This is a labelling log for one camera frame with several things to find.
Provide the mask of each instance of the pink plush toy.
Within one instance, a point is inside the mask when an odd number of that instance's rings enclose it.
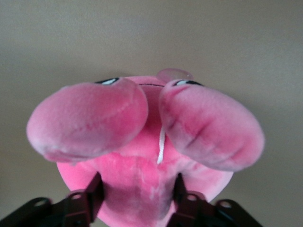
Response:
[[[64,87],[31,115],[27,135],[71,190],[101,173],[98,217],[111,227],[162,227],[178,173],[212,200],[260,157],[259,123],[234,99],[182,70]]]

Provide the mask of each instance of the white cord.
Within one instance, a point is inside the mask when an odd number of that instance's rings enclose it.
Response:
[[[165,143],[165,131],[164,128],[161,128],[160,131],[160,138],[159,138],[159,155],[158,155],[158,160],[157,164],[160,164],[163,161],[163,153],[164,153],[164,143]]]

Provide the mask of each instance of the gray surface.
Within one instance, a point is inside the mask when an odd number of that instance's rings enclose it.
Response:
[[[26,139],[39,102],[65,85],[170,67],[241,101],[265,131],[261,160],[218,198],[265,227],[303,226],[301,0],[1,0],[0,218],[68,192]]]

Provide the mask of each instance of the embroidered eye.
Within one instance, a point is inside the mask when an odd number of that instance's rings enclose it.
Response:
[[[174,86],[183,85],[183,84],[196,84],[196,85],[204,86],[203,84],[200,84],[192,80],[180,80],[177,83],[175,83]]]
[[[95,82],[95,84],[112,85],[113,83],[117,82],[118,80],[119,80],[119,78],[106,79],[106,80]]]

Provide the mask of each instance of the fuzzy pink fabric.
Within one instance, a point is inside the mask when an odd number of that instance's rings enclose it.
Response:
[[[28,139],[57,162],[71,190],[101,173],[106,195],[98,217],[107,225],[165,226],[178,173],[188,190],[210,201],[264,146],[260,125],[244,106],[179,81],[142,76],[61,89],[34,110]],[[157,164],[161,128],[164,155]]]

